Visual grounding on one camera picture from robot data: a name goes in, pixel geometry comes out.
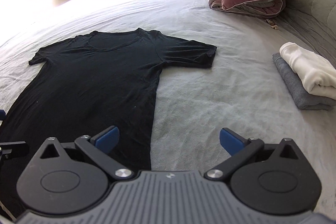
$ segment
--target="black t-shirt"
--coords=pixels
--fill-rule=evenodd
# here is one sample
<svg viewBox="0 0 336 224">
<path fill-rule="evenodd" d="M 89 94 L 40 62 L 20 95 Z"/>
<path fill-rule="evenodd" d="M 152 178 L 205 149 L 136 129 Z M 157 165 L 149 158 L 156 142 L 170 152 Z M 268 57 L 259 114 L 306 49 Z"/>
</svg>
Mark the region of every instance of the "black t-shirt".
<svg viewBox="0 0 336 224">
<path fill-rule="evenodd" d="M 117 126 L 120 140 L 110 156 L 130 169 L 151 168 L 150 143 L 162 68 L 210 68 L 216 47 L 161 32 L 94 31 L 39 49 L 30 65 L 45 62 L 0 126 L 0 142 L 26 141 L 29 156 L 6 161 L 0 199 L 22 213 L 16 182 L 43 141 L 73 142 Z"/>
</svg>

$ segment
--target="bed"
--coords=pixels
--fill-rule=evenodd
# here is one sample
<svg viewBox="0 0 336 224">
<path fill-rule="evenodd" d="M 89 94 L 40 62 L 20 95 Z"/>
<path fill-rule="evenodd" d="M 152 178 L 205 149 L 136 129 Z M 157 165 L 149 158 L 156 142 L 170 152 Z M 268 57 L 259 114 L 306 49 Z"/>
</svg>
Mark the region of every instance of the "bed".
<svg viewBox="0 0 336 224">
<path fill-rule="evenodd" d="M 322 182 L 316 211 L 336 218 L 336 111 L 297 109 L 272 61 L 288 41 L 309 47 L 282 27 L 211 10 L 208 0 L 71 0 L 55 8 L 0 44 L 1 108 L 8 111 L 41 69 L 28 65 L 40 47 L 94 30 L 138 27 L 218 47 L 211 69 L 163 70 L 152 129 L 153 170 L 204 172 L 225 160 L 222 127 L 267 143 L 291 137 Z"/>
</svg>

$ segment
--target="ribbed plastic surface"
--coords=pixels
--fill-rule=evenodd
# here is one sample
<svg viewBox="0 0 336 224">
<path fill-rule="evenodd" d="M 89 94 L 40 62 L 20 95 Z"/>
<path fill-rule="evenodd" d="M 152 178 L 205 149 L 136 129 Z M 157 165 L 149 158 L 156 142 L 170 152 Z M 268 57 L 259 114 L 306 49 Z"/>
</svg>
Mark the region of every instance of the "ribbed plastic surface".
<svg viewBox="0 0 336 224">
<path fill-rule="evenodd" d="M 298 224 L 311 213 L 278 217 L 240 203 L 222 182 L 198 171 L 149 172 L 118 182 L 97 207 L 77 216 L 47 218 L 29 212 L 19 224 Z"/>
</svg>

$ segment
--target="stack of folded clothes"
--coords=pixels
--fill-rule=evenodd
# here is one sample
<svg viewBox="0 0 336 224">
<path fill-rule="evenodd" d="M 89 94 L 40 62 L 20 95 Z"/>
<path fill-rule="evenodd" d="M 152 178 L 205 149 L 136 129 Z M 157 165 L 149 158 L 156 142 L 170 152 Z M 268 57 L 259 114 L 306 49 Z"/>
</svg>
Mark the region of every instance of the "stack of folded clothes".
<svg viewBox="0 0 336 224">
<path fill-rule="evenodd" d="M 298 108 L 336 106 L 336 70 L 327 59 L 288 42 L 273 54 L 273 62 Z"/>
</svg>

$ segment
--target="gray folded garment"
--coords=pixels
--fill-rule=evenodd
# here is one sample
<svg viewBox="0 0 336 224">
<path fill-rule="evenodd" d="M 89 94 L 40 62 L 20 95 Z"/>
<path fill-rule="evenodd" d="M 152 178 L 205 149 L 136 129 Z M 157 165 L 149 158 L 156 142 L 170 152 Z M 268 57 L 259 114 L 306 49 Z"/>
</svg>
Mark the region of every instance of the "gray folded garment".
<svg viewBox="0 0 336 224">
<path fill-rule="evenodd" d="M 291 67 L 282 59 L 280 53 L 273 54 L 273 62 L 277 67 L 289 93 L 292 95 L 295 105 L 300 109 L 325 109 L 331 110 L 336 106 L 336 100 L 309 94 L 303 87 L 299 76 L 292 71 Z"/>
</svg>

